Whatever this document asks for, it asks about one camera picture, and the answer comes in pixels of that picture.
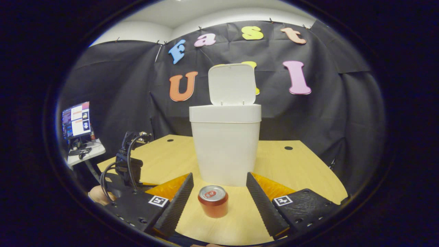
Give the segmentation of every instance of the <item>foam letter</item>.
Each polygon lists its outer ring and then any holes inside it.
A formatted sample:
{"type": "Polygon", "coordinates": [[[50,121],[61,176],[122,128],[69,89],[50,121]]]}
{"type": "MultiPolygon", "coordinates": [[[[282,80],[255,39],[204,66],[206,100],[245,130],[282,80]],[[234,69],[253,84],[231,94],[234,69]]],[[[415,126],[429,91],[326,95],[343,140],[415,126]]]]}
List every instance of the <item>foam letter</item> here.
{"type": "Polygon", "coordinates": [[[264,37],[264,34],[259,32],[261,29],[257,26],[245,26],[241,31],[243,32],[242,37],[246,40],[260,40],[264,37]]]}
{"type": "MultiPolygon", "coordinates": [[[[242,62],[242,63],[249,64],[253,68],[253,70],[255,69],[255,67],[257,65],[255,62],[252,62],[252,61],[245,61],[245,62],[242,62]]],[[[259,93],[260,93],[259,89],[256,88],[256,95],[259,95],[259,93]]]]}
{"type": "Polygon", "coordinates": [[[180,53],[184,51],[184,45],[183,45],[184,42],[186,41],[185,40],[178,41],[178,43],[174,45],[174,47],[172,47],[168,52],[174,58],[174,64],[176,64],[184,56],[184,53],[180,53]]]}
{"type": "Polygon", "coordinates": [[[286,33],[288,38],[291,39],[293,42],[296,42],[298,44],[305,44],[306,40],[299,38],[297,36],[300,34],[298,31],[294,31],[291,27],[283,28],[281,29],[282,32],[286,33]]]}
{"type": "Polygon", "coordinates": [[[215,34],[208,33],[198,37],[198,40],[194,43],[196,47],[202,47],[203,45],[213,45],[215,44],[215,34]]]}
{"type": "Polygon", "coordinates": [[[178,88],[180,87],[180,79],[183,78],[182,75],[176,75],[169,78],[171,82],[171,87],[169,88],[169,96],[173,101],[185,101],[192,96],[194,93],[195,86],[195,76],[198,75],[198,72],[192,71],[186,74],[187,77],[187,88],[186,92],[180,93],[178,88]]]}
{"type": "Polygon", "coordinates": [[[290,93],[292,94],[310,94],[311,88],[306,85],[305,77],[303,76],[303,63],[299,61],[285,61],[282,63],[287,67],[290,73],[291,87],[290,93]]]}

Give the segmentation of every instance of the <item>keyboard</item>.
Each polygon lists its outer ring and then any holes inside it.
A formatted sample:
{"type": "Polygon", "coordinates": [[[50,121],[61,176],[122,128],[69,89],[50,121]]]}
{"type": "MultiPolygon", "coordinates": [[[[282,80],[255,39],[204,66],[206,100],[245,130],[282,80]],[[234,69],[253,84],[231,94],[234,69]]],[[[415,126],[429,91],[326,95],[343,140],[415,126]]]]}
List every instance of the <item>keyboard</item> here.
{"type": "Polygon", "coordinates": [[[81,153],[90,153],[91,152],[91,148],[86,148],[86,149],[78,149],[78,150],[72,150],[68,153],[69,156],[75,156],[75,155],[79,155],[81,153]]]}

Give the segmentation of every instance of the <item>white wall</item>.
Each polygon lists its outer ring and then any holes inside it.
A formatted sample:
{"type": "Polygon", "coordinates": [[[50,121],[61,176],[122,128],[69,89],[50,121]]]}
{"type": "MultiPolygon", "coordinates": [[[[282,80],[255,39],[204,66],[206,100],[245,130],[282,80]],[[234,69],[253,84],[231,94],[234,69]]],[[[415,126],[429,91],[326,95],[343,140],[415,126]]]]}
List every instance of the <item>white wall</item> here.
{"type": "Polygon", "coordinates": [[[119,22],[102,34],[90,46],[103,42],[115,41],[118,37],[119,40],[143,40],[150,42],[157,42],[157,40],[160,40],[160,43],[163,43],[164,41],[169,42],[182,35],[199,30],[198,26],[205,28],[226,22],[253,20],[269,21],[270,18],[274,22],[285,22],[299,26],[305,25],[306,27],[311,27],[315,22],[315,19],[280,10],[267,8],[238,8],[205,15],[182,24],[175,29],[151,22],[119,22]]]}
{"type": "Polygon", "coordinates": [[[143,40],[160,43],[169,41],[172,29],[151,22],[119,22],[103,33],[90,46],[103,42],[119,40],[143,40]]]}
{"type": "Polygon", "coordinates": [[[315,22],[315,19],[280,10],[266,8],[239,8],[205,15],[187,22],[173,30],[170,40],[199,30],[198,26],[205,28],[227,22],[269,21],[270,18],[273,22],[285,22],[299,26],[304,24],[307,28],[312,26],[315,22]]]}

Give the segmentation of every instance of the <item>blue letter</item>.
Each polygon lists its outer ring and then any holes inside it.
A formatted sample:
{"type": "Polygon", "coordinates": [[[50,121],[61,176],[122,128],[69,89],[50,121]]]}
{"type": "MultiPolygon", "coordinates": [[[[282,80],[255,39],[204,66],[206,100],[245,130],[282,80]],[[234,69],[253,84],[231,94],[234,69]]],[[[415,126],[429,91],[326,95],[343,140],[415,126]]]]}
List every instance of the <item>blue letter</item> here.
{"type": "Polygon", "coordinates": [[[178,41],[178,43],[174,45],[174,47],[172,47],[171,50],[169,50],[168,52],[174,58],[174,64],[180,61],[180,59],[184,56],[184,53],[180,53],[184,51],[184,45],[183,45],[184,42],[186,41],[185,40],[178,41]]]}

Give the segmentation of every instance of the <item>can top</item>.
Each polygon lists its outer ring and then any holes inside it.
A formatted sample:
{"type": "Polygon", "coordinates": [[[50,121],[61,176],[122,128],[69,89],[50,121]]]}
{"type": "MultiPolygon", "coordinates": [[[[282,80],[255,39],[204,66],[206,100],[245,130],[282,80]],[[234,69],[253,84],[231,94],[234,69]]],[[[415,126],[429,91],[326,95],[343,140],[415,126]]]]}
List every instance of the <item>can top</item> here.
{"type": "Polygon", "coordinates": [[[200,193],[198,194],[201,199],[216,202],[223,199],[226,196],[226,191],[217,185],[208,185],[201,188],[200,193]]]}

